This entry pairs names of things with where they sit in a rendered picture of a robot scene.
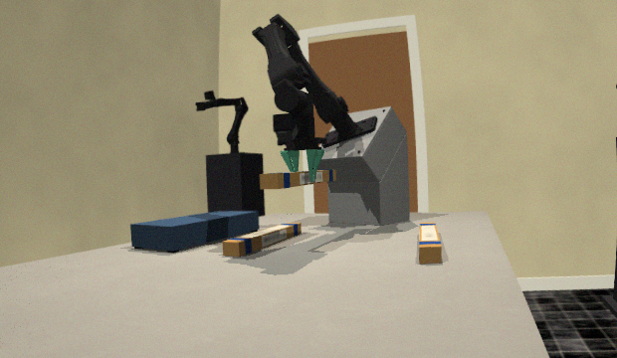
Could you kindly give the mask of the cream electrode pack with blue band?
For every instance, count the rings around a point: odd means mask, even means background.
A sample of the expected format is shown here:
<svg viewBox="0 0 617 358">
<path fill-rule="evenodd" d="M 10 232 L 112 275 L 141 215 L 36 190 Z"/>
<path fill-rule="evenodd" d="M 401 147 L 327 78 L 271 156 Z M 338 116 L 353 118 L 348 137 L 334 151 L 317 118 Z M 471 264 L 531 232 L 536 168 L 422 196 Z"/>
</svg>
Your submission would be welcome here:
<svg viewBox="0 0 617 358">
<path fill-rule="evenodd" d="M 301 233 L 301 223 L 285 223 L 249 235 L 230 239 L 222 242 L 223 256 L 241 257 Z"/>
<path fill-rule="evenodd" d="M 260 189 L 285 189 L 309 184 L 336 181 L 334 170 L 316 170 L 314 181 L 310 182 L 308 171 L 260 174 Z"/>
</svg>

